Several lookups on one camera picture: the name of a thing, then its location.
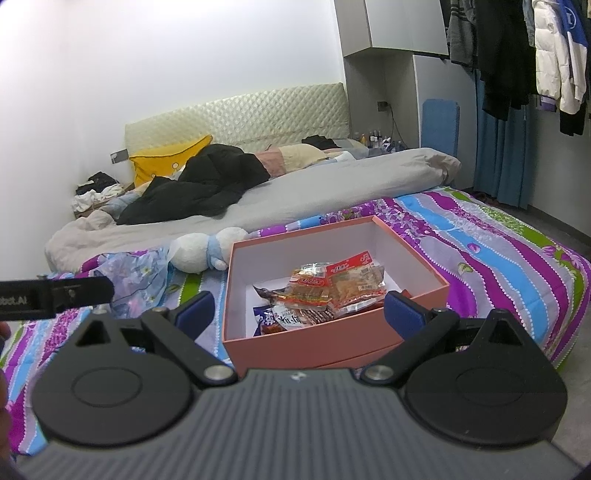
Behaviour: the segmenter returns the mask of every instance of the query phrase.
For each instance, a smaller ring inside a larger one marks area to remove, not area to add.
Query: pile of clothes
[[[138,225],[193,215],[222,215],[244,192],[269,178],[269,172],[253,154],[230,145],[210,144],[189,159],[178,180],[155,177],[116,222]]]
[[[121,195],[124,191],[123,185],[100,171],[89,177],[87,182],[78,185],[72,200],[72,210],[74,213],[83,213],[99,203]]]

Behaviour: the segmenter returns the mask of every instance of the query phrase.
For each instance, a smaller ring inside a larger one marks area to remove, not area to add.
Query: gray floor
[[[531,216],[523,210],[503,208],[540,232],[591,260],[591,247]],[[554,442],[579,463],[591,462],[591,308],[583,319],[579,339],[560,368],[569,391],[569,404]]]

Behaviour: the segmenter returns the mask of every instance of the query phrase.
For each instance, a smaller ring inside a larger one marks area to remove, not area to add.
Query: upholstered headboard
[[[299,143],[309,135],[349,136],[349,107],[342,83],[249,93],[162,113],[125,126],[130,155],[150,147],[212,134],[216,143],[246,152]]]

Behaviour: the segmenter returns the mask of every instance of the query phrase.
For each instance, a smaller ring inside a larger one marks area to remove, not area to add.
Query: blue curtain
[[[474,190],[501,203],[527,208],[534,181],[535,158],[531,146],[531,107],[509,109],[506,122],[482,110],[484,82],[476,74],[478,141]]]

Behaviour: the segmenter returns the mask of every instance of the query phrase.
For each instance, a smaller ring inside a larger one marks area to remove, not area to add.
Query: gray blanket
[[[248,232],[340,210],[380,197],[416,193],[453,180],[460,162],[431,148],[306,168],[247,191],[221,218],[192,216],[172,222],[117,225],[106,212],[68,223],[46,245],[54,271],[76,271],[107,252],[166,244],[186,233],[218,233],[229,226]]]

